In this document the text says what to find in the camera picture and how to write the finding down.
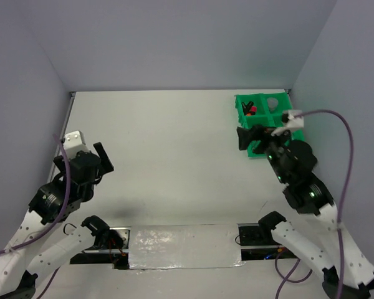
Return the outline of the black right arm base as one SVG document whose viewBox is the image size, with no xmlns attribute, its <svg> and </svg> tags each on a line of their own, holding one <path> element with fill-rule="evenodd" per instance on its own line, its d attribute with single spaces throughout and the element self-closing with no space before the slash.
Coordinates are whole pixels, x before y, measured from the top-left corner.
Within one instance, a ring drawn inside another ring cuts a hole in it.
<svg viewBox="0 0 374 299">
<path fill-rule="evenodd" d="M 285 248 L 263 233 L 258 223 L 238 224 L 234 238 L 240 246 L 242 261 L 271 260 Z"/>
</svg>

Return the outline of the pink cap black highlighter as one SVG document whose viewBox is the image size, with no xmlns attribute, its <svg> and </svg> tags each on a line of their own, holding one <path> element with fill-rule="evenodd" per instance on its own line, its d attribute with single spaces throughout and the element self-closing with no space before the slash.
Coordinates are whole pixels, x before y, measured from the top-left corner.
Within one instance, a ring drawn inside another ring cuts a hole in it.
<svg viewBox="0 0 374 299">
<path fill-rule="evenodd" d="M 251 107 L 250 112 L 253 113 L 253 114 L 256 114 L 257 113 L 257 107 L 255 107 L 255 106 Z"/>
</svg>

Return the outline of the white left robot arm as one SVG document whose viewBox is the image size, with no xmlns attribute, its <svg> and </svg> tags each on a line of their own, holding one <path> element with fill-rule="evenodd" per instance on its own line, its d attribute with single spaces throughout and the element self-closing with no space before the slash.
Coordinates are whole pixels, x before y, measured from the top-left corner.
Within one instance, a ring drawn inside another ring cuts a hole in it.
<svg viewBox="0 0 374 299">
<path fill-rule="evenodd" d="M 89 151 L 84 142 L 66 138 L 54 158 L 59 173 L 41 186 L 22 224 L 0 251 L 0 298 L 32 298 L 36 288 L 77 253 L 101 249 L 110 240 L 110 228 L 98 216 L 89 216 L 69 235 L 46 250 L 45 241 L 81 203 L 93 198 L 94 187 L 114 170 L 101 143 Z"/>
</svg>

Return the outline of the blue cap black highlighter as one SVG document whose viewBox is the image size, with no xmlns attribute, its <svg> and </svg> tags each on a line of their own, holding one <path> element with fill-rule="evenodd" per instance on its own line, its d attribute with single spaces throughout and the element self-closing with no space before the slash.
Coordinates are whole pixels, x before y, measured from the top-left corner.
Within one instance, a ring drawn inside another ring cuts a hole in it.
<svg viewBox="0 0 374 299">
<path fill-rule="evenodd" d="M 242 111 L 244 114 L 250 113 L 251 108 L 254 106 L 254 102 L 249 101 L 249 102 L 242 102 Z"/>
</svg>

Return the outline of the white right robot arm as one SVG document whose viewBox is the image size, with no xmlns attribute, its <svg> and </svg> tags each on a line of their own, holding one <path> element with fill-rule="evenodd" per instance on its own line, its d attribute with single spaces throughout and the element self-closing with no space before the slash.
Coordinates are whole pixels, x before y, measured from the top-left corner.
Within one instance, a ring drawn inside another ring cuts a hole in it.
<svg viewBox="0 0 374 299">
<path fill-rule="evenodd" d="M 273 211 L 259 220 L 259 238 L 277 242 L 301 259 L 322 281 L 329 298 L 370 298 L 374 290 L 372 265 L 346 227 L 338 223 L 338 208 L 325 184 L 313 173 L 317 164 L 311 146 L 293 140 L 289 130 L 275 135 L 274 127 L 254 125 L 237 128 L 239 149 L 254 148 L 267 157 L 289 206 L 308 223 L 320 246 L 298 233 L 280 213 Z"/>
</svg>

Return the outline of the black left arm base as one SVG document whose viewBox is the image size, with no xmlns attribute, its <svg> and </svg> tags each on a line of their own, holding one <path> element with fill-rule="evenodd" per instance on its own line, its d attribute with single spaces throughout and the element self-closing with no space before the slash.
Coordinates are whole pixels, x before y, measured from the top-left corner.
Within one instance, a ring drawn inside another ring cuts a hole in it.
<svg viewBox="0 0 374 299">
<path fill-rule="evenodd" d="M 131 227 L 111 227 L 107 242 L 81 251 L 71 258 L 71 265 L 109 265 L 116 270 L 129 270 Z"/>
</svg>

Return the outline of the clear jar of pins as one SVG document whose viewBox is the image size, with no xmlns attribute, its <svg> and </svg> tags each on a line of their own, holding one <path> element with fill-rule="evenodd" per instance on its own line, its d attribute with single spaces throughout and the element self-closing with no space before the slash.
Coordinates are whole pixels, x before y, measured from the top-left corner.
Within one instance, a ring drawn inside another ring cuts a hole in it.
<svg viewBox="0 0 374 299">
<path fill-rule="evenodd" d="M 271 113 L 275 113 L 279 108 L 279 101 L 277 98 L 269 97 L 266 100 L 268 109 Z"/>
</svg>

